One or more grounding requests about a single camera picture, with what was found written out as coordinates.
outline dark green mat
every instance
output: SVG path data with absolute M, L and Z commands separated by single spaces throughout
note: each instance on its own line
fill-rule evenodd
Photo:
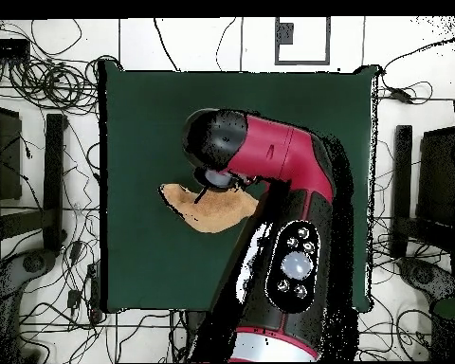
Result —
M 200 187 L 182 153 L 185 119 L 201 108 L 257 111 L 341 141 L 354 178 L 354 307 L 370 308 L 366 272 L 372 85 L 357 74 L 119 71 L 106 64 L 108 309 L 206 310 L 242 224 L 219 234 L 190 228 L 157 188 Z M 250 192 L 258 196 L 261 188 Z

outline cable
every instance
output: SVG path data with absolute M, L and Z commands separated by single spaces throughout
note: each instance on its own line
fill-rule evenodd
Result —
M 110 349 L 109 349 L 109 347 L 108 347 L 108 329 L 106 329 L 106 330 L 104 331 L 104 334 L 105 334 L 105 338 L 106 338 L 106 341 L 105 341 L 106 353 L 108 354 L 108 358 L 109 358 L 109 360 L 110 360 L 110 363 L 111 363 L 111 364 L 115 364 L 115 362 L 113 361 L 114 359 L 111 358 Z
M 366 16 L 364 15 L 362 20 L 362 55 L 360 59 L 360 65 L 364 65 L 364 50 L 366 47 Z
M 386 64 L 386 66 L 384 67 L 383 69 L 383 73 L 381 74 L 381 81 L 385 87 L 385 89 L 389 90 L 391 92 L 391 96 L 390 96 L 390 99 L 396 99 L 396 100 L 400 100 L 404 103 L 407 103 L 407 104 L 417 104 L 417 105 L 421 105 L 421 104 L 424 104 L 426 103 L 427 101 L 429 101 L 433 95 L 433 87 L 431 86 L 431 83 L 428 82 L 428 81 L 421 81 L 421 82 L 417 82 L 417 83 L 414 83 L 413 85 L 409 85 L 405 88 L 396 88 L 396 87 L 390 87 L 390 86 L 387 86 L 386 85 L 386 82 L 385 82 L 385 79 L 384 79 L 384 76 L 387 74 L 387 70 L 388 70 L 388 67 L 393 64 L 394 62 L 396 62 L 397 60 L 400 60 L 400 59 L 403 59 L 405 57 L 408 57 L 410 55 L 413 55 L 417 52 L 421 52 L 421 51 L 425 51 L 431 47 L 435 47 L 435 46 L 443 46 L 443 45 L 446 45 L 446 44 L 451 44 L 451 43 L 455 43 L 455 36 L 453 36 L 452 38 L 450 39 L 446 39 L 446 40 L 443 40 L 443 41 L 438 41 L 438 42 L 434 42 L 432 44 L 429 44 L 429 45 L 424 45 L 424 46 L 421 46 L 421 47 L 418 47 L 417 49 L 409 52 L 409 53 L 405 53 L 405 54 L 402 54 L 394 59 L 392 59 L 389 63 Z M 429 88 L 430 88 L 430 94 L 428 96 L 428 98 L 426 99 L 423 99 L 424 101 L 423 102 L 419 102 L 419 103 L 414 103 L 413 100 L 416 99 L 416 95 L 414 98 L 411 98 L 411 96 L 405 92 L 404 90 L 405 89 L 412 89 L 412 87 L 420 84 L 420 83 L 426 83 Z
M 123 68 L 115 57 L 109 55 L 100 56 L 89 62 L 54 57 L 54 55 L 64 53 L 81 39 L 81 27 L 76 20 L 74 20 L 74 23 L 80 32 L 79 38 L 72 45 L 57 53 L 48 53 L 43 50 L 34 38 L 28 37 L 21 28 L 14 24 L 7 23 L 7 25 L 16 27 L 18 30 L 2 28 L 2 31 L 28 39 L 37 54 L 37 56 L 30 55 L 30 62 L 26 64 L 9 66 L 7 79 L 9 80 L 11 88 L 14 88 L 20 96 L 13 97 L 2 95 L 2 97 L 23 98 L 37 107 L 44 109 L 59 109 L 64 112 L 67 111 L 67 113 L 72 115 L 83 116 L 88 113 L 97 114 L 98 62 L 101 60 L 109 60 L 113 61 L 119 69 L 122 70 Z M 66 65 L 66 62 L 82 63 L 86 64 L 86 66 L 84 71 L 81 72 L 76 67 Z M 0 79 L 5 75 L 5 69 L 6 67 L 3 66 L 3 70 L 0 71 Z M 91 71 L 94 80 L 89 79 L 89 73 Z M 44 104 L 44 101 L 46 100 L 51 102 L 52 105 Z M 74 112 L 74 109 L 78 109 L 82 113 Z
M 239 71 L 243 71 L 243 29 L 245 27 L 245 17 L 241 17 L 241 44 L 240 44 L 240 52 L 239 52 Z
M 180 363 L 181 360 L 184 360 L 184 362 L 186 362 L 186 359 L 188 357 L 188 347 L 186 345 L 186 346 L 178 349 L 175 345 L 175 340 L 174 340 L 173 335 L 174 335 L 175 330 L 178 328 L 179 324 L 182 324 L 182 326 L 184 327 L 184 329 L 187 332 L 189 331 L 189 328 L 187 328 L 187 325 L 186 325 L 185 321 L 183 320 L 183 315 L 184 315 L 183 311 L 178 311 L 179 320 L 175 325 L 173 324 L 173 317 L 174 317 L 175 312 L 176 312 L 176 310 L 172 310 L 169 313 L 169 320 L 170 320 L 170 326 L 171 326 L 171 331 L 169 332 L 169 346 L 170 346 L 170 349 L 172 349 L 173 363 Z
M 64 312 L 61 312 L 59 311 L 56 307 L 54 307 L 54 305 L 48 303 L 48 302 L 40 302 L 39 304 L 37 304 L 30 313 L 33 313 L 39 306 L 41 305 L 45 305 L 47 306 L 47 308 L 50 308 L 52 309 L 53 311 L 55 311 L 59 316 L 61 316 L 63 319 L 66 319 L 68 322 L 71 322 L 75 325 L 78 326 L 78 328 L 83 328 L 83 329 L 86 329 L 86 330 L 92 330 L 93 329 L 93 326 L 91 324 L 78 324 L 74 319 L 71 319 L 70 317 L 68 317 L 66 314 L 64 314 Z M 23 322 L 28 319 L 29 317 L 31 317 L 31 314 L 27 314 L 26 317 L 24 319 L 22 319 L 20 321 L 20 325 L 23 324 Z
M 63 314 L 64 314 L 64 311 L 65 311 L 66 309 L 67 309 L 67 308 L 65 308 L 62 312 L 60 312 L 59 310 L 56 310 L 56 312 L 58 312 L 59 314 L 58 314 L 58 316 L 57 316 L 55 319 L 53 319 L 53 320 L 51 321 L 51 323 L 53 323 L 56 319 L 58 319 L 61 315 L 63 315 Z M 46 327 L 44 327 L 41 331 L 38 331 L 38 332 L 37 332 L 32 338 L 30 338 L 30 339 L 24 339 L 24 338 L 22 337 L 22 334 L 19 334 L 19 338 L 21 338 L 25 343 L 35 344 L 35 345 L 37 345 L 37 346 L 41 346 L 41 347 L 47 349 L 47 357 L 45 358 L 44 364 L 46 364 L 46 362 L 47 362 L 47 360 L 48 360 L 48 358 L 49 358 L 50 350 L 49 350 L 49 348 L 48 348 L 47 346 L 45 346 L 45 345 L 43 345 L 43 344 L 40 344 L 40 343 L 32 342 L 32 340 L 33 340 L 35 337 L 37 337 L 39 334 L 41 334 L 47 327 L 48 327 L 48 325 L 47 325 Z
M 219 62 L 217 61 L 217 55 L 219 53 L 219 48 L 221 47 L 221 43 L 223 42 L 223 39 L 224 39 L 224 35 L 226 34 L 226 31 L 229 29 L 229 27 L 231 25 L 234 24 L 234 21 L 236 21 L 238 17 L 234 17 L 234 19 L 227 25 L 227 27 L 224 28 L 224 31 L 223 31 L 223 34 L 221 35 L 221 39 L 219 40 L 219 45 L 217 46 L 217 50 L 216 50 L 216 64 L 217 66 L 219 67 L 219 69 L 221 71 L 223 71 L 223 69 L 221 68 L 221 65 L 219 65 Z
M 115 364 L 118 363 L 118 314 L 115 314 Z
M 174 69 L 175 71 L 179 72 L 180 69 L 177 68 L 177 66 L 176 66 L 175 63 L 173 62 L 171 55 L 170 55 L 169 52 L 167 51 L 167 47 L 165 47 L 165 45 L 164 45 L 164 43 L 163 43 L 162 33 L 160 32 L 160 29 L 159 29 L 159 27 L 158 27 L 158 24 L 156 23 L 156 18 L 154 18 L 154 26 L 155 26 L 156 32 L 158 33 L 158 39 L 160 39 L 160 43 L 162 44 L 163 51 L 165 52 L 165 54 L 167 55 L 167 57 L 168 57 L 169 60 L 171 61 L 172 66 L 173 66 L 173 69 Z
M 124 342 L 128 341 L 129 339 L 131 339 L 138 332 L 138 330 L 141 328 L 141 324 L 143 323 L 143 321 L 145 319 L 151 319 L 151 318 L 164 319 L 164 318 L 168 317 L 169 315 L 170 314 L 166 314 L 166 315 L 163 315 L 163 316 L 158 316 L 158 315 L 155 315 L 155 314 L 148 314 L 146 316 L 143 316 L 143 318 L 140 320 L 140 322 L 136 326 L 136 329 L 134 330 L 134 332 L 119 343 L 119 345 L 118 345 L 117 363 L 119 363 L 119 361 L 121 360 L 121 346 L 123 345 Z
M 91 336 L 88 336 L 88 338 L 78 347 L 78 349 L 76 349 L 73 354 L 71 355 L 71 357 L 69 358 L 69 360 L 67 360 L 64 364 L 71 364 L 74 360 L 76 360 L 77 358 L 80 359 L 80 361 L 78 362 L 78 364 L 81 362 L 81 359 L 82 357 L 84 356 L 84 354 L 93 347 L 93 345 L 95 344 L 95 342 L 99 339 L 100 337 L 100 334 L 102 332 L 104 328 L 101 328 L 100 331 L 97 333 L 97 334 L 93 334 Z M 94 338 L 95 340 L 93 340 L 93 342 L 86 347 L 87 343 L 89 342 L 89 340 L 91 340 L 92 338 Z M 75 354 L 82 348 L 82 346 L 84 345 L 84 350 L 82 351 L 81 353 L 81 357 L 78 355 L 78 356 L 75 356 Z
M 30 345 L 35 345 L 35 346 L 39 346 L 41 348 L 44 348 L 47 350 L 47 356 L 45 357 L 45 360 L 43 361 L 42 364 L 46 364 L 49 357 L 50 357 L 50 349 L 48 348 L 48 346 L 45 346 L 43 345 L 42 343 L 39 343 L 39 342 L 33 342 L 32 340 L 29 340 L 29 339 L 25 339 L 24 337 L 19 337 L 22 341 L 24 341 L 25 343 L 29 343 Z
M 60 52 L 57 52 L 57 53 L 50 53 L 50 52 L 46 52 L 45 50 L 43 50 L 41 47 L 39 47 L 37 45 L 37 41 L 35 40 L 35 35 L 34 35 L 34 22 L 35 22 L 35 20 L 32 20 L 30 22 L 30 34 L 32 36 L 32 39 L 33 39 L 35 45 L 37 45 L 37 47 L 39 47 L 39 49 L 47 56 L 59 56 L 59 55 L 65 53 L 67 50 L 69 50 L 71 47 L 73 47 L 77 42 L 79 42 L 81 40 L 81 38 L 82 38 L 82 29 L 81 29 L 80 25 L 78 24 L 78 22 L 75 19 L 73 19 L 73 21 L 74 21 L 74 24 L 76 24 L 76 27 L 78 28 L 78 31 L 79 31 L 78 39 L 76 39 L 76 41 L 72 45 L 69 45 L 64 50 L 61 50 Z
M 17 249 L 17 247 L 22 243 L 24 242 L 26 239 L 29 239 L 30 237 L 32 236 L 35 236 L 36 234 L 39 234 L 42 232 L 42 229 L 40 230 L 37 230 L 37 231 L 34 231 L 33 233 L 30 233 L 28 236 L 24 237 L 23 239 L 19 240 L 17 242 L 17 244 L 13 247 L 13 249 L 11 250 L 11 252 L 9 254 L 7 254 L 5 257 L 2 257 L 2 259 L 0 260 L 0 265 L 4 264 L 7 260 L 9 259 L 12 259 L 14 258 L 15 256 L 15 250 Z
M 382 140 L 378 140 L 378 142 L 380 142 L 385 147 L 386 152 L 388 153 L 390 159 L 394 160 L 394 157 L 391 154 L 391 150 L 390 150 L 390 147 L 388 146 L 388 144 L 386 142 L 382 141 Z M 411 165 L 415 165 L 415 164 L 418 164 L 418 163 L 420 163 L 420 161 L 413 162 L 413 163 L 411 163 Z M 396 259 L 393 259 L 393 258 L 389 258 L 388 259 L 388 257 L 390 257 L 390 253 L 389 253 L 387 244 L 390 241 L 391 229 L 388 227 L 386 221 L 391 221 L 393 218 L 390 217 L 390 216 L 384 216 L 385 215 L 385 211 L 386 211 L 385 191 L 389 188 L 389 186 L 390 186 L 390 184 L 392 182 L 392 178 L 393 178 L 392 174 L 393 174 L 393 172 L 394 172 L 394 170 L 391 170 L 389 172 L 380 174 L 379 176 L 377 176 L 375 178 L 376 180 L 379 180 L 380 178 L 385 177 L 386 175 L 390 174 L 391 175 L 390 179 L 389 179 L 389 181 L 386 184 L 383 185 L 383 184 L 377 183 L 377 182 L 374 183 L 376 185 L 376 187 L 378 188 L 378 190 L 376 190 L 375 192 L 380 192 L 381 193 L 382 211 L 376 218 L 374 218 L 372 230 L 374 230 L 376 227 L 378 227 L 378 228 L 382 228 L 384 231 L 381 234 L 379 234 L 377 236 L 377 238 L 373 240 L 373 243 L 372 243 L 372 248 L 373 248 L 373 269 L 380 268 L 382 270 L 388 271 L 391 274 L 385 280 L 382 280 L 380 282 L 373 282 L 372 286 L 376 286 L 376 285 L 379 285 L 381 283 L 387 282 L 393 276 L 400 276 L 400 274 L 398 272 L 396 272 L 396 266 L 395 266 L 395 262 L 398 259 L 397 258 Z M 429 249 L 429 245 L 425 244 L 425 243 L 422 243 L 422 242 L 420 242 L 418 240 L 408 239 L 408 242 L 409 243 L 414 243 L 414 244 L 418 245 L 418 247 L 417 247 L 416 251 L 412 255 L 407 255 L 407 257 L 406 257 L 407 259 L 415 259 L 415 258 L 422 259 L 422 258 L 429 258 L 429 257 L 439 257 L 439 261 L 441 261 L 442 255 L 445 254 L 443 250 L 441 250 L 440 253 L 427 253 L 427 251 Z M 388 268 L 386 268 L 384 266 L 386 264 L 392 264 L 392 270 L 389 270 Z M 378 336 L 385 343 L 387 349 L 374 349 L 374 348 L 361 349 L 361 348 L 359 348 L 358 349 L 358 359 L 360 361 L 364 360 L 363 359 L 364 355 L 370 357 L 371 359 L 375 359 L 377 361 L 387 361 L 388 359 L 386 357 L 384 357 L 383 355 L 381 355 L 381 354 L 386 354 L 386 353 L 389 353 L 389 352 L 395 353 L 398 356 L 398 359 L 402 360 L 401 356 L 392 349 L 393 348 L 393 344 L 394 344 L 394 335 L 397 336 L 399 346 L 400 346 L 401 350 L 403 351 L 403 353 L 405 354 L 406 358 L 408 358 L 409 360 L 412 360 L 412 358 L 410 357 L 410 354 L 408 353 L 408 351 L 405 349 L 405 344 L 406 345 L 410 345 L 413 342 L 416 342 L 416 343 L 418 343 L 418 344 L 420 344 L 420 345 L 422 345 L 424 347 L 428 347 L 428 343 L 423 339 L 424 336 L 422 334 L 416 332 L 417 338 L 415 338 L 415 337 L 412 337 L 410 335 L 410 333 L 408 333 L 407 331 L 404 331 L 404 330 L 401 329 L 401 327 L 399 325 L 400 319 L 401 319 L 402 316 L 407 314 L 407 312 L 403 312 L 401 315 L 399 315 L 397 317 L 397 319 L 396 319 L 396 322 L 394 322 L 394 318 L 393 318 L 393 315 L 392 315 L 390 309 L 387 306 L 385 306 L 377 297 L 375 297 L 374 295 L 372 295 L 372 297 L 378 304 L 380 304 L 387 311 L 387 313 L 390 316 L 390 320 L 389 321 L 384 320 L 382 322 L 378 322 L 376 324 L 373 324 L 372 326 L 368 326 L 364 322 L 363 318 L 359 315 L 359 320 L 366 327 L 365 331 L 359 331 L 359 335 L 361 336 L 361 335 L 366 335 L 366 334 L 372 334 L 374 336 Z M 374 327 L 376 327 L 378 325 L 385 325 L 385 324 L 390 326 L 390 330 L 388 332 L 388 335 L 391 336 L 391 342 L 390 343 L 387 343 L 386 340 L 384 340 L 380 336 L 381 334 L 378 334 L 378 333 L 373 331 Z M 409 341 L 405 342 L 405 340 L 402 337 L 407 337 Z
M 97 171 L 98 171 L 100 168 L 97 167 L 97 166 L 95 166 L 95 165 L 93 165 L 93 164 L 91 163 L 91 160 L 89 159 L 89 153 L 93 150 L 93 148 L 97 147 L 98 145 L 100 145 L 99 142 L 97 142 L 96 144 L 91 145 L 91 146 L 89 147 L 89 149 L 87 150 L 87 153 L 86 153 L 86 161 L 87 161 L 87 164 L 88 164 L 91 168 L 96 169 Z
M 23 174 L 20 174 L 18 173 L 15 169 L 13 169 L 7 162 L 4 162 L 3 160 L 0 159 L 0 164 L 5 166 L 7 169 L 9 169 L 10 171 L 14 172 L 15 174 L 17 174 L 19 177 L 23 178 L 25 180 L 25 182 L 27 183 L 28 187 L 30 188 L 30 192 L 32 193 L 32 196 L 34 198 L 34 201 L 37 205 L 37 208 L 39 209 L 39 211 L 41 213 L 44 213 L 40 203 L 39 203 L 39 200 L 37 199 L 37 195 L 35 194 L 35 191 L 34 189 L 32 188 L 32 186 L 30 186 L 30 183 L 28 182 L 28 177 L 24 176 Z
M 408 313 L 418 313 L 418 314 L 422 314 L 423 316 L 425 316 L 427 319 L 429 319 L 431 322 L 433 322 L 433 319 L 431 318 L 431 316 L 427 313 L 425 313 L 424 311 L 421 311 L 421 310 L 418 310 L 418 309 L 410 309 L 410 310 L 406 310 L 404 311 L 403 313 L 401 313 L 398 318 L 396 319 L 396 336 L 397 336 L 397 339 L 398 339 L 398 342 L 399 342 L 399 346 L 401 348 L 401 350 L 403 351 L 403 353 L 406 355 L 406 357 L 411 360 L 411 361 L 414 361 L 414 359 L 410 356 L 410 354 L 406 351 L 405 347 L 403 346 L 403 340 L 401 338 L 401 329 L 399 327 L 399 321 L 401 320 L 401 318 L 403 316 L 405 316 L 406 314 Z

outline white button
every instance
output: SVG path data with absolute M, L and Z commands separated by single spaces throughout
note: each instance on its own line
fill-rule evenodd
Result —
M 294 237 L 291 237 L 290 239 L 288 239 L 286 241 L 286 243 L 290 246 L 290 247 L 296 247 L 299 243 L 299 241 L 297 239 L 295 239 Z
M 314 245 L 312 245 L 312 243 L 303 243 L 303 249 L 306 252 L 312 252 L 314 251 Z
M 293 251 L 282 261 L 283 273 L 291 279 L 301 281 L 312 272 L 312 261 L 302 252 Z
M 306 228 L 306 227 L 299 228 L 299 236 L 302 239 L 306 239 L 308 237 L 308 228 Z
M 286 292 L 288 290 L 289 284 L 287 280 L 283 280 L 280 283 L 278 283 L 278 290 L 281 292 Z
M 307 295 L 307 289 L 305 289 L 305 286 L 298 285 L 295 288 L 295 293 L 299 298 L 303 299 Z

